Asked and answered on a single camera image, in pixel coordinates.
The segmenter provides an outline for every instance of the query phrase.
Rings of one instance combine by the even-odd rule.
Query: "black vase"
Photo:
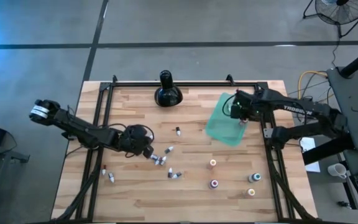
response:
[[[175,106],[183,100],[180,89],[173,84],[172,74],[168,70],[160,73],[161,87],[154,93],[154,100],[159,106]]]

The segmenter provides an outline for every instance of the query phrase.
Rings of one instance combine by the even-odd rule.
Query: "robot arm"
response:
[[[149,158],[153,153],[150,146],[152,139],[146,136],[145,126],[137,124],[128,126],[124,131],[114,128],[101,128],[60,108],[57,102],[37,100],[31,110],[30,119],[36,123],[54,125],[65,132],[62,136],[68,139],[74,135],[78,141],[88,149],[106,147],[114,151],[129,152],[135,155],[142,154]]]
[[[276,127],[264,129],[266,138],[274,148],[283,149],[290,139],[323,134],[329,138],[337,138],[346,132],[346,117],[337,109],[327,104],[310,100],[299,100],[283,96],[275,90],[258,90],[249,94],[237,90],[232,106],[231,118],[260,121],[263,113],[274,110],[287,110],[294,113],[315,117],[318,122],[305,124],[293,128]]]

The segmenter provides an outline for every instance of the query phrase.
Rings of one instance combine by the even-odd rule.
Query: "gray floor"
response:
[[[336,40],[334,26],[318,18],[301,19],[307,3],[110,0],[99,42]],[[0,44],[92,43],[101,5],[102,0],[0,0]],[[358,26],[343,39],[358,40]],[[284,80],[291,92],[302,72],[332,67],[333,49],[98,49],[90,80],[110,80],[112,75],[119,80],[155,80],[161,70],[169,69],[177,80],[222,80],[229,73],[236,80]],[[28,164],[12,164],[0,192],[0,223],[50,218],[67,141],[59,129],[31,123],[28,114],[37,98],[75,107],[89,54],[89,49],[0,50],[0,127],[17,139],[15,150],[31,154]],[[358,56],[358,45],[340,46],[336,55],[336,64],[346,65]],[[312,84],[322,81],[316,77]],[[323,99],[328,87],[316,86],[306,95]],[[330,104],[336,106],[335,100]],[[358,223],[358,211],[336,206],[340,198],[346,200],[336,184],[312,181],[311,188],[320,218]]]

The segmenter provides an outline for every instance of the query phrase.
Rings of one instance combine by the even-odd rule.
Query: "paper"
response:
[[[316,147],[316,144],[314,143],[314,138],[303,137],[299,141],[299,144],[302,148],[302,153],[307,152],[310,149],[314,149]],[[318,164],[318,162],[314,162],[314,163],[309,164],[305,167],[306,167],[306,171],[320,172],[320,165]]]

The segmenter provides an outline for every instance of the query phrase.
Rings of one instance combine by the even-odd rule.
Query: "electric fan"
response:
[[[315,1],[316,14],[306,15],[306,10]],[[336,25],[338,36],[342,38],[358,24],[358,21],[342,35],[341,25],[358,20],[358,0],[311,0],[303,12],[303,18],[318,16],[322,21]]]

